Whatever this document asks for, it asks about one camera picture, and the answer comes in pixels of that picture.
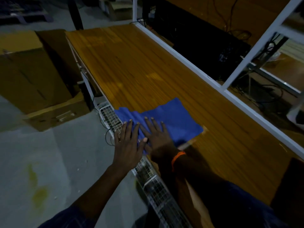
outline white metal frame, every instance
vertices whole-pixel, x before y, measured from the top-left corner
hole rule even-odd
[[[273,136],[275,136],[279,141],[285,144],[288,148],[290,148],[293,152],[299,155],[304,159],[304,148],[298,145],[294,140],[284,134],[277,127],[272,125],[268,120],[264,119],[259,113],[254,111],[251,107],[246,105],[241,99],[236,97],[227,88],[232,84],[232,82],[239,76],[241,71],[251,62],[253,57],[260,51],[260,49],[265,45],[265,43],[269,40],[269,38],[275,33],[280,32],[282,34],[287,34],[287,37],[293,38],[292,30],[286,31],[286,28],[283,27],[283,21],[294,11],[294,9],[301,3],[302,0],[290,0],[289,3],[285,6],[285,8],[281,11],[281,13],[277,16],[277,18],[273,21],[273,23],[269,26],[269,28],[265,31],[265,33],[261,36],[261,38],[256,42],[256,44],[252,47],[249,53],[245,56],[243,61],[238,65],[238,67],[233,71],[230,77],[226,80],[223,85],[220,85],[215,80],[211,79],[206,73],[197,68],[194,64],[188,61],[185,57],[179,54],[176,50],[170,47],[167,43],[162,41],[158,36],[153,34],[150,30],[143,27],[140,23],[135,23],[135,25],[147,34],[150,38],[152,38],[155,42],[157,42],[161,47],[163,47],[166,51],[176,57],[179,61],[181,61],[185,66],[187,66],[190,70],[196,73],[200,78],[202,78],[205,82],[211,85],[214,89],[220,92],[224,97],[230,100],[234,105],[244,111],[249,117],[255,120],[258,124],[264,127],[268,132],[270,132]],[[133,1],[133,22],[137,21],[137,0]],[[294,36],[296,41],[301,40],[302,36],[297,34]]]

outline wooden tabletop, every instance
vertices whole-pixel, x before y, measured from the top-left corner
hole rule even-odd
[[[143,112],[178,97],[205,127],[193,147],[212,170],[270,204],[296,156],[290,149],[136,26],[66,34],[115,109]]]

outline concrete floor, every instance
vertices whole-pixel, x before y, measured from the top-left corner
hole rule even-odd
[[[74,30],[67,10],[46,9],[53,23],[3,25],[16,30]],[[112,23],[100,9],[80,9],[84,28]],[[34,228],[71,205],[112,163],[114,147],[95,111],[44,132],[22,121],[22,113],[0,97],[0,227]],[[96,227],[132,227],[147,212],[131,172],[114,192]]]

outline pallet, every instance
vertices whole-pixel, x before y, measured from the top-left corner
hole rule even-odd
[[[13,22],[15,19],[21,24],[28,24],[30,22],[38,22],[44,19],[46,22],[53,22],[53,18],[45,10],[36,11],[30,13],[11,13],[10,15],[0,15],[0,21],[2,24]]]

